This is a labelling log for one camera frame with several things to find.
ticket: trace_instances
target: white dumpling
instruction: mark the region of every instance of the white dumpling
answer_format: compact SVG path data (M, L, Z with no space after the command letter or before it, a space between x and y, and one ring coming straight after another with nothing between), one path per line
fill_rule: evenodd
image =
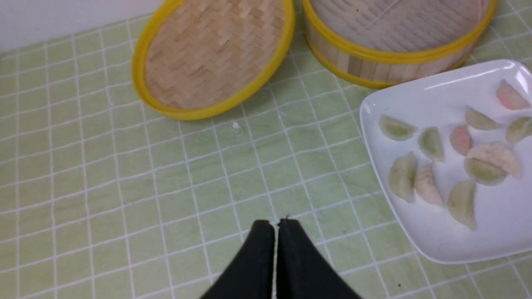
M434 184L433 163L421 167L415 173L414 188L427 203L443 206L442 197Z
M414 201L414 176L417 159L414 152L397 158L388 174L390 190L398 197L411 203Z
M477 229L474 207L476 188L472 180L457 182L447 200L449 214L471 230Z
M488 162L518 179L521 178L519 159L506 143L490 142L478 144L469 151L467 158L477 158Z
M482 114L469 106L467 106L465 111L465 120L468 125L483 131L495 130L501 126L485 114Z

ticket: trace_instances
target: green tablecloth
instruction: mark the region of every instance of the green tablecloth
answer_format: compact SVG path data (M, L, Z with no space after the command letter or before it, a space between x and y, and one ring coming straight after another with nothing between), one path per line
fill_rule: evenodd
M131 85L147 19L0 57L0 298L197 298L253 220L286 215L367 299L531 298L531 252L440 265L413 250L361 138L371 90L324 70L301 26L253 98L177 123ZM532 68L531 27L532 2L500 0L467 64Z

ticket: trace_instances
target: food crumb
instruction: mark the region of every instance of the food crumb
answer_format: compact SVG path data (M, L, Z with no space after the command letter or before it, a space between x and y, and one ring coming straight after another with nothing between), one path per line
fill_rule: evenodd
M233 131L240 132L242 130L242 127L238 124L238 122L233 122L232 125L231 125L231 129Z

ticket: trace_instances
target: bamboo steamer basket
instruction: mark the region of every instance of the bamboo steamer basket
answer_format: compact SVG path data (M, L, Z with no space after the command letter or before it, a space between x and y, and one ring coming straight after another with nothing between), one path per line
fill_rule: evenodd
M166 0L137 42L135 89L173 119L223 113L270 79L294 29L292 0Z
M332 73L386 88L461 66L497 0L302 0L305 38Z

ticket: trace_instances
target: dumpling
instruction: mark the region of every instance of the dumpling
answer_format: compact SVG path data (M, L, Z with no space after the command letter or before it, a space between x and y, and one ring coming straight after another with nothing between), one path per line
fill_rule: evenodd
M531 108L530 103L505 79L497 89L497 98L501 104L510 110L521 110Z
M468 125L482 131L495 130L501 126L491 118L469 106L467 106L465 111L465 120L467 121Z
M508 176L506 171L477 158L464 159L464 167L471 179L485 186L498 185Z
M503 142L482 143L474 146L466 156L476 158L521 178L521 166L519 159L512 149Z
M427 203L443 206L442 197L434 184L433 163L421 167L415 173L414 189Z
M388 174L390 190L408 203L414 201L414 176L417 164L414 152L410 152L404 157L397 158Z
M418 145L427 158L437 162L445 162L439 130L436 127L426 129L418 139Z
M453 149L462 156L467 155L473 142L466 124L454 128L449 140Z
M457 182L447 201L449 214L471 230L477 229L474 208L476 189L477 185L472 180Z
M412 126L406 122L388 117L386 115L381 115L379 118L380 130L383 134L395 141L405 141L412 136L418 130L417 127Z
M514 120L506 130L506 141L514 145L532 135L532 118L520 117Z

